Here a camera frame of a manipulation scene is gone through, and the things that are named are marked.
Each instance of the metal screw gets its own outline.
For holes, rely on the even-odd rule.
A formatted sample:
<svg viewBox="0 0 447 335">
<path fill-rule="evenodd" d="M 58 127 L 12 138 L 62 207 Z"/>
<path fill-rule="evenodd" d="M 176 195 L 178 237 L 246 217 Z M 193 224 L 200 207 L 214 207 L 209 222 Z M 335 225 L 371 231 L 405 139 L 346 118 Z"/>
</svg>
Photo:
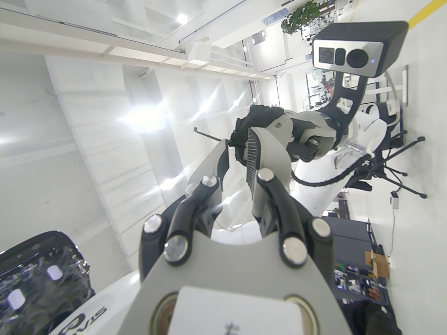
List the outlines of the metal screw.
<svg viewBox="0 0 447 335">
<path fill-rule="evenodd" d="M 160 215 L 152 215 L 146 220 L 142 229 L 146 234 L 153 234 L 160 229 L 162 223 L 163 219 Z"/>
<path fill-rule="evenodd" d="M 275 175 L 273 174 L 273 171 L 271 171 L 270 169 L 267 169 L 267 168 L 260 169 L 257 172 L 257 176 L 262 181 L 270 181 L 275 177 Z"/>
<path fill-rule="evenodd" d="M 313 219 L 312 228 L 315 230 L 315 233 L 323 238 L 327 238 L 331 234 L 331 227 L 329 224 L 319 217 Z"/>
<path fill-rule="evenodd" d="M 212 177 L 207 177 L 204 176 L 203 179 L 201 180 L 201 183 L 203 185 L 206 185 L 207 187 L 214 187 L 214 185 L 216 185 L 217 183 L 217 177 L 215 177 L 214 175 Z"/>
<path fill-rule="evenodd" d="M 188 240 L 182 235 L 173 236 L 164 245 L 164 258 L 166 261 L 175 263 L 185 257 L 188 250 Z"/>
<path fill-rule="evenodd" d="M 303 265 L 307 260 L 307 248 L 297 237 L 291 236 L 284 239 L 283 252 L 293 265 Z"/>
</svg>

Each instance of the white cylinder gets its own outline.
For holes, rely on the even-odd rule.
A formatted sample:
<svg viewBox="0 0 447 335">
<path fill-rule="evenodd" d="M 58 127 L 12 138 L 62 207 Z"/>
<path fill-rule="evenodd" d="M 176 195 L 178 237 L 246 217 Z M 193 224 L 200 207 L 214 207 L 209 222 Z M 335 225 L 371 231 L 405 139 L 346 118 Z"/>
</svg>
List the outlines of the white cylinder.
<svg viewBox="0 0 447 335">
<path fill-rule="evenodd" d="M 408 106 L 408 65 L 402 70 L 402 105 Z"/>
</svg>

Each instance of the cardboard box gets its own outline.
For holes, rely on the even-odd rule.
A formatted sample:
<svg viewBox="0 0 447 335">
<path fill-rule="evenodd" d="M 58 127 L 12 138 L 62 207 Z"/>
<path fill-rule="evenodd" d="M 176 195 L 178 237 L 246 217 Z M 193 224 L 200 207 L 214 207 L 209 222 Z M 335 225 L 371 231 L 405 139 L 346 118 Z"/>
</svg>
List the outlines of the cardboard box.
<svg viewBox="0 0 447 335">
<path fill-rule="evenodd" d="M 390 271 L 388 268 L 388 262 L 384 255 L 378 255 L 373 250 L 370 252 L 365 251 L 365 262 L 372 267 L 372 271 L 375 277 L 384 277 L 388 279 L 390 277 Z"/>
</svg>

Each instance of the potted plant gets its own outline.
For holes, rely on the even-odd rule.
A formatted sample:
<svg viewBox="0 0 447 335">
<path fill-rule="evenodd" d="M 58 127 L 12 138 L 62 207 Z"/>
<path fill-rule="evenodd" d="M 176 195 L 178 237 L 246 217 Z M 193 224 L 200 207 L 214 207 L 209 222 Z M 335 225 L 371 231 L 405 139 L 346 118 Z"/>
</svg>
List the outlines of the potted plant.
<svg viewBox="0 0 447 335">
<path fill-rule="evenodd" d="M 325 6 L 327 6 L 327 4 L 318 5 L 314 0 L 306 2 L 283 20 L 281 23 L 283 32 L 292 35 L 295 32 L 302 30 L 309 25 L 312 20 L 321 16 L 320 9 Z"/>
</svg>

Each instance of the depth camera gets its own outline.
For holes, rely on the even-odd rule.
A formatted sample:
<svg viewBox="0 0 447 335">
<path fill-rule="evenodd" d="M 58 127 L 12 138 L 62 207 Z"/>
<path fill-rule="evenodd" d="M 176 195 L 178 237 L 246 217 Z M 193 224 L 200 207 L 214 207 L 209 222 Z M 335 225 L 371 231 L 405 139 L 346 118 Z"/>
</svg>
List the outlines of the depth camera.
<svg viewBox="0 0 447 335">
<path fill-rule="evenodd" d="M 406 21 L 330 24 L 313 39 L 313 65 L 375 78 L 396 61 L 407 31 Z"/>
</svg>

